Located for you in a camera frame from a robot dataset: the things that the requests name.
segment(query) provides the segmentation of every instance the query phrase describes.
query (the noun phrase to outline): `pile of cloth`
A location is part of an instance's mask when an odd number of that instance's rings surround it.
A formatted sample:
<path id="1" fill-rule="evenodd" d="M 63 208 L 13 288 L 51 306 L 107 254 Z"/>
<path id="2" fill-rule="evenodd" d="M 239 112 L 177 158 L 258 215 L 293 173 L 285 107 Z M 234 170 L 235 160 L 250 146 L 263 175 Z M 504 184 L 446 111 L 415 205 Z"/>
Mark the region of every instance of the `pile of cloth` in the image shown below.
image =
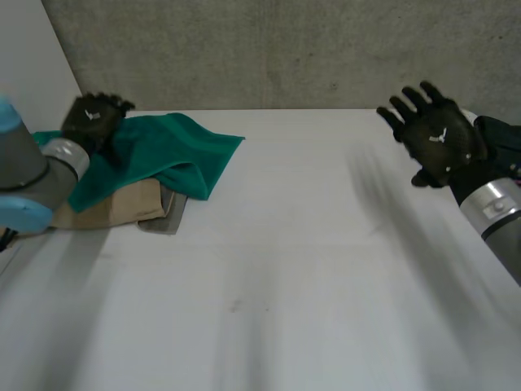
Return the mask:
<path id="1" fill-rule="evenodd" d="M 40 147 L 59 132 L 33 135 Z M 207 200 L 242 137 L 215 134 L 180 113 L 124 119 L 112 138 L 119 164 L 94 154 L 51 226 L 94 229 L 136 222 L 174 234 L 186 197 Z"/>

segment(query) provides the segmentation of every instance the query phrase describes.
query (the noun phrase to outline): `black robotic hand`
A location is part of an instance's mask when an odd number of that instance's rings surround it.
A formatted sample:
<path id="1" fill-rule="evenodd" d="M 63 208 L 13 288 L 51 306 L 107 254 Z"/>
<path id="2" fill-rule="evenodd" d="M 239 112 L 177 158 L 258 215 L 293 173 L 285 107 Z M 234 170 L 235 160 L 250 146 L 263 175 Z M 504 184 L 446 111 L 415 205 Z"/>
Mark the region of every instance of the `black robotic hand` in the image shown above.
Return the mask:
<path id="1" fill-rule="evenodd" d="M 112 146 L 112 135 L 134 108 L 131 102 L 118 95 L 87 94 L 76 98 L 62 124 L 62 137 L 78 143 L 91 156 L 98 152 L 110 163 L 118 165 L 119 158 Z"/>
<path id="2" fill-rule="evenodd" d="M 453 100 L 445 98 L 427 81 L 420 86 L 431 102 L 411 87 L 402 90 L 416 111 L 396 96 L 389 99 L 402 121 L 386 108 L 378 108 L 377 113 L 392 127 L 395 140 L 403 143 L 410 156 L 422 166 L 412 184 L 443 187 L 470 163 L 486 160 L 488 149 L 481 133 Z"/>

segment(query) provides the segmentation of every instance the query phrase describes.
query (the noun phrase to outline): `logo on robotic hand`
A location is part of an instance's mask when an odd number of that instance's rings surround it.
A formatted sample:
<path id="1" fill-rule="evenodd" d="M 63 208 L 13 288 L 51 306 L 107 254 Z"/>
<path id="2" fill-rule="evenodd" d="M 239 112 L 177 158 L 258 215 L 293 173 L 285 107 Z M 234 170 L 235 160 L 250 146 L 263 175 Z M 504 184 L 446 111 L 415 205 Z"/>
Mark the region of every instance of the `logo on robotic hand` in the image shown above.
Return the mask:
<path id="1" fill-rule="evenodd" d="M 443 129 L 443 134 L 439 135 L 438 137 L 429 137 L 429 141 L 432 141 L 433 143 L 445 143 L 445 136 L 447 135 L 447 128 Z"/>
<path id="2" fill-rule="evenodd" d="M 89 121 L 97 120 L 101 117 L 98 112 L 91 114 L 91 113 L 87 112 L 86 110 L 85 110 L 85 115 L 87 116 L 87 118 L 89 118 Z"/>

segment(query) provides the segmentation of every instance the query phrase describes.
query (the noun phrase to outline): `white wall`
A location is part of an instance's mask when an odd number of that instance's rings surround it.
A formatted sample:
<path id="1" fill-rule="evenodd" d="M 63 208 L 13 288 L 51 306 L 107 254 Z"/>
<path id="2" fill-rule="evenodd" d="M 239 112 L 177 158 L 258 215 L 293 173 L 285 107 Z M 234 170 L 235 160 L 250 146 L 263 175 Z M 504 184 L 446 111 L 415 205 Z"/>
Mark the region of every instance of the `white wall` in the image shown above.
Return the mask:
<path id="1" fill-rule="evenodd" d="M 39 0 L 2 0 L 0 93 L 32 132 L 57 130 L 80 89 Z"/>

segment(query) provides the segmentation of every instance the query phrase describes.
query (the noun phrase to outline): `silver metal joint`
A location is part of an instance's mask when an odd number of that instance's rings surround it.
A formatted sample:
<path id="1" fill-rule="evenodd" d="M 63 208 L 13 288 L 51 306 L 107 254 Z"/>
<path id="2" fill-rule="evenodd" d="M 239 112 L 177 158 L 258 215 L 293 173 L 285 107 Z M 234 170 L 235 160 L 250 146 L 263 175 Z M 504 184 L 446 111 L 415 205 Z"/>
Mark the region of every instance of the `silver metal joint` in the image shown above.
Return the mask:
<path id="1" fill-rule="evenodd" d="M 89 168 L 89 154 L 78 144 L 66 138 L 53 138 L 44 146 L 42 153 L 70 165 L 76 172 L 78 181 Z"/>
<path id="2" fill-rule="evenodd" d="M 460 210 L 482 235 L 492 224 L 521 210 L 521 191 L 511 179 L 498 179 L 475 190 Z"/>

